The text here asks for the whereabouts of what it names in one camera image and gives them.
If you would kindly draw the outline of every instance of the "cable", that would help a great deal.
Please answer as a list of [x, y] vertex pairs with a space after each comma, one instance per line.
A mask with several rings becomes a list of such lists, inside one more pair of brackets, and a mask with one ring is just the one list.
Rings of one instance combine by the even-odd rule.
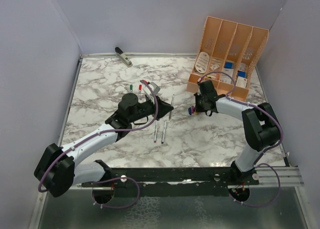
[[244, 106], [256, 108], [257, 110], [259, 110], [260, 112], [262, 112], [263, 114], [265, 114], [268, 118], [270, 118], [270, 119], [274, 122], [274, 124], [276, 125], [276, 127], [278, 128], [278, 130], [280, 131], [280, 139], [279, 139], [279, 141], [278, 141], [276, 144], [265, 148], [265, 149], [262, 151], [262, 153], [257, 157], [257, 159], [254, 161], [253, 164], [256, 164], [256, 163], [261, 159], [261, 157], [262, 157], [267, 151], [269, 151], [269, 150], [272, 149], [272, 148], [275, 148], [275, 147], [279, 146], [279, 145], [282, 143], [282, 141], [283, 141], [283, 139], [284, 139], [284, 131], [282, 130], [279, 122], [277, 122], [277, 120], [274, 119], [274, 118], [273, 118], [268, 112], [266, 112], [265, 110], [261, 109], [261, 108], [258, 107], [257, 105], [251, 104], [251, 103], [249, 103], [249, 102], [243, 102], [243, 101], [235, 100], [235, 99], [233, 99], [232, 97], [229, 96], [229, 94], [232, 93], [232, 92], [236, 89], [236, 82], [235, 82], [235, 80], [234, 80], [229, 74], [227, 74], [227, 73], [225, 73], [225, 72], [223, 72], [223, 71], [211, 71], [211, 72], [205, 74], [204, 76], [200, 77], [199, 83], [200, 83], [206, 76], [208, 76], [208, 75], [210, 75], [210, 74], [216, 74], [216, 73], [221, 73], [221, 74], [224, 74], [224, 75], [228, 76], [228, 77], [231, 79], [232, 83], [233, 83], [233, 88], [225, 94], [225, 97], [226, 97], [227, 99], [229, 99], [229, 100], [232, 101], [232, 102], [235, 102], [235, 103], [244, 105]]
[[264, 207], [270, 206], [270, 205], [273, 204], [276, 200], [278, 200], [278, 198], [279, 198], [279, 196], [280, 196], [280, 192], [281, 192], [281, 183], [280, 183], [279, 175], [278, 175], [278, 173], [276, 172], [276, 170], [275, 170], [272, 166], [270, 166], [269, 164], [267, 164], [267, 163], [260, 163], [259, 165], [255, 166], [255, 168], [259, 168], [259, 167], [261, 167], [262, 165], [265, 165], [265, 166], [269, 167], [269, 168], [274, 172], [274, 174], [276, 175], [276, 179], [278, 180], [278, 192], [277, 192], [277, 194], [275, 195], [275, 197], [274, 197], [271, 201], [269, 201], [269, 202], [267, 202], [267, 203], [265, 203], [265, 204], [260, 204], [260, 205], [259, 205], [259, 204], [249, 204], [249, 203], [245, 203], [245, 202], [243, 202], [243, 201], [238, 201], [238, 200], [236, 200], [236, 199], [229, 193], [229, 196], [230, 196], [231, 198], [233, 198], [233, 201], [234, 201], [234, 202], [239, 203], [239, 204], [244, 205], [244, 206], [247, 206], [247, 207], [251, 207], [251, 208], [264, 208]]
[[130, 204], [128, 205], [123, 205], [123, 206], [113, 206], [113, 205], [106, 205], [106, 204], [99, 204], [96, 202], [96, 199], [94, 197], [94, 195], [92, 194], [92, 199], [94, 201], [93, 205], [97, 204], [99, 205], [101, 208], [111, 208], [111, 209], [125, 209], [125, 208], [129, 208], [131, 206], [133, 206], [138, 200], [139, 200], [139, 197], [140, 197], [140, 187], [139, 187], [139, 184], [136, 180], [134, 180], [133, 178], [131, 177], [116, 177], [116, 178], [112, 178], [112, 179], [109, 179], [109, 180], [103, 180], [103, 181], [97, 181], [97, 182], [92, 182], [93, 184], [102, 184], [102, 183], [109, 183], [109, 182], [113, 182], [113, 181], [116, 181], [116, 180], [121, 180], [121, 179], [128, 179], [130, 181], [133, 181], [134, 184], [136, 185], [136, 188], [137, 188], [137, 194], [136, 194], [136, 198], [134, 199], [133, 202], [131, 202]]
[[95, 133], [95, 134], [92, 134], [91, 136], [88, 136], [87, 138], [83, 139], [82, 141], [78, 142], [77, 144], [75, 144], [74, 146], [70, 147], [69, 149], [67, 149], [66, 151], [62, 152], [52, 163], [51, 165], [47, 168], [47, 170], [45, 171], [45, 173], [43, 174], [40, 182], [39, 182], [39, 185], [38, 185], [38, 191], [40, 193], [45, 193], [47, 192], [48, 190], [45, 189], [45, 190], [42, 190], [41, 187], [49, 173], [49, 171], [54, 167], [54, 165], [64, 156], [66, 155], [67, 153], [73, 151], [75, 148], [81, 146], [83, 143], [87, 142], [88, 140], [94, 138], [94, 137], [97, 137], [97, 136], [100, 136], [102, 134], [105, 134], [105, 133], [113, 133], [113, 132], [134, 132], [134, 131], [139, 131], [139, 130], [142, 130], [142, 129], [145, 129], [149, 126], [151, 126], [152, 123], [154, 123], [154, 121], [156, 120], [157, 116], [158, 116], [158, 112], [159, 112], [159, 105], [158, 105], [158, 101], [157, 101], [157, 96], [156, 94], [154, 93], [154, 91], [151, 89], [151, 87], [148, 85], [148, 83], [145, 81], [145, 80], [141, 80], [140, 81], [142, 84], [144, 84], [148, 89], [149, 91], [151, 92], [152, 96], [153, 96], [153, 99], [154, 99], [154, 105], [155, 105], [155, 112], [154, 112], [154, 117], [153, 119], [147, 124], [147, 125], [144, 125], [140, 128], [132, 128], [132, 129], [109, 129], [109, 130], [102, 130], [100, 133]]

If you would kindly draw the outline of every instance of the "white marble surface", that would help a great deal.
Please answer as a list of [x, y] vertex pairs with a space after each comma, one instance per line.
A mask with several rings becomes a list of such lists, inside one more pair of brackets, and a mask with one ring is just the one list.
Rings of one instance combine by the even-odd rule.
[[[175, 94], [172, 120], [165, 143], [161, 144], [164, 117], [159, 121], [158, 140], [154, 143], [154, 124], [130, 132], [85, 161], [103, 160], [110, 167], [224, 167], [229, 166], [245, 145], [241, 121], [224, 114], [188, 114], [194, 96], [186, 91], [195, 63], [193, 57], [132, 57], [127, 68], [116, 57], [83, 59], [62, 144], [75, 141], [97, 129], [117, 110], [121, 97], [133, 84], [138, 93], [139, 80], [155, 82], [159, 96], [170, 103]], [[257, 73], [251, 78], [247, 101], [262, 103], [264, 96]], [[280, 148], [269, 151], [261, 162], [284, 166]]]

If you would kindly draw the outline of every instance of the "pen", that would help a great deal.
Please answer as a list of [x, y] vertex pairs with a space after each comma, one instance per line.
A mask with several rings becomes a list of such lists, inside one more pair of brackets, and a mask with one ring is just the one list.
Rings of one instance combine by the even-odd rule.
[[153, 136], [153, 142], [157, 142], [157, 133], [158, 133], [158, 121], [155, 121], [155, 128], [154, 128], [154, 136]]
[[140, 102], [141, 89], [142, 89], [142, 85], [139, 85], [139, 92], [138, 92], [138, 103]]
[[[174, 106], [174, 101], [175, 101], [175, 94], [172, 95], [172, 99], [171, 99], [171, 106]], [[169, 113], [169, 120], [171, 120], [172, 117], [172, 111], [170, 111]]]
[[167, 120], [164, 121], [161, 144], [165, 142], [166, 129], [167, 129]]

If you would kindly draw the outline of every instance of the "gray wall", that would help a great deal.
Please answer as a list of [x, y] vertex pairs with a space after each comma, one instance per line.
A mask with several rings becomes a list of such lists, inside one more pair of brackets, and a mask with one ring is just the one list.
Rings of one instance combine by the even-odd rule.
[[25, 229], [80, 51], [50, 0], [0, 0], [0, 18], [0, 228]]
[[207, 16], [269, 29], [286, 0], [53, 0], [85, 54], [196, 53]]
[[270, 31], [258, 70], [281, 122], [284, 149], [298, 165], [320, 226], [320, 0], [288, 0]]

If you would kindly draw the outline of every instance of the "metal frame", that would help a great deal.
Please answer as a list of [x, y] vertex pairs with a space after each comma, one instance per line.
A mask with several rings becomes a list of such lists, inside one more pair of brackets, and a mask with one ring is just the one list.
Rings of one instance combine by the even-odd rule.
[[[126, 52], [126, 54], [132, 55], [132, 56], [138, 56], [138, 57], [139, 56], [141, 56], [141, 57], [145, 57], [145, 56], [152, 56], [152, 57], [196, 57], [196, 54], [175, 54], [175, 53], [128, 53], [128, 52]], [[93, 58], [93, 57], [99, 58], [99, 57], [113, 57], [113, 56], [115, 57], [116, 54], [115, 53], [97, 53], [97, 54], [82, 54], [82, 55], [80, 55], [77, 69], [76, 69], [76, 73], [75, 73], [74, 83], [72, 85], [69, 101], [67, 104], [66, 113], [63, 118], [61, 132], [60, 132], [59, 138], [58, 138], [58, 145], [59, 146], [61, 145], [62, 140], [63, 140], [66, 122], [68, 120], [70, 106], [71, 106], [73, 96], [75, 93], [75, 89], [76, 89], [76, 85], [77, 85], [77, 81], [78, 81], [80, 68], [81, 68], [83, 59], [84, 58]], [[280, 148], [281, 148], [281, 152], [284, 156], [283, 158], [287, 159], [286, 153], [285, 153], [283, 147], [281, 146]], [[304, 183], [303, 183], [299, 168], [298, 167], [288, 167], [288, 166], [289, 166], [289, 164], [288, 164], [288, 160], [287, 160], [286, 166], [274, 167], [280, 177], [281, 187], [295, 187], [298, 201], [301, 206], [306, 224], [309, 229], [315, 229], [315, 228], [317, 228], [317, 223], [316, 223], [315, 218], [313, 216], [313, 212], [311, 210], [310, 204], [308, 203], [308, 199], [307, 199], [307, 196], [305, 193]], [[128, 168], [115, 168], [115, 169], [128, 170]], [[257, 185], [252, 184], [250, 186], [246, 185], [245, 187], [250, 187], [250, 188], [270, 187], [270, 188], [274, 188], [274, 187], [278, 186], [277, 177], [271, 169], [269, 169], [267, 167], [260, 167], [256, 170], [256, 172], [259, 175], [259, 184], [257, 184]], [[188, 181], [187, 183], [188, 184], [194, 183], [196, 187], [198, 187], [197, 184], [199, 185], [199, 181]], [[222, 186], [222, 188], [224, 188], [224, 189], [225, 188], [233, 188], [235, 186], [238, 186], [238, 185], [230, 185], [229, 184], [227, 186]], [[72, 186], [70, 189], [71, 190], [92, 190], [93, 187], [92, 186], [82, 187], [80, 185], [77, 185], [77, 186]], [[111, 188], [110, 187], [94, 187], [94, 190], [107, 190], [108, 191], [108, 190], [111, 190]], [[32, 216], [31, 216], [31, 220], [29, 223], [29, 227], [28, 227], [29, 229], [35, 229], [35, 228], [39, 227], [39, 223], [40, 223], [42, 211], [43, 211], [43, 208], [45, 205], [46, 197], [47, 197], [47, 193], [39, 193], [38, 194], [38, 197], [36, 199], [36, 204], [35, 204], [35, 207], [34, 207], [34, 210], [33, 210]]]

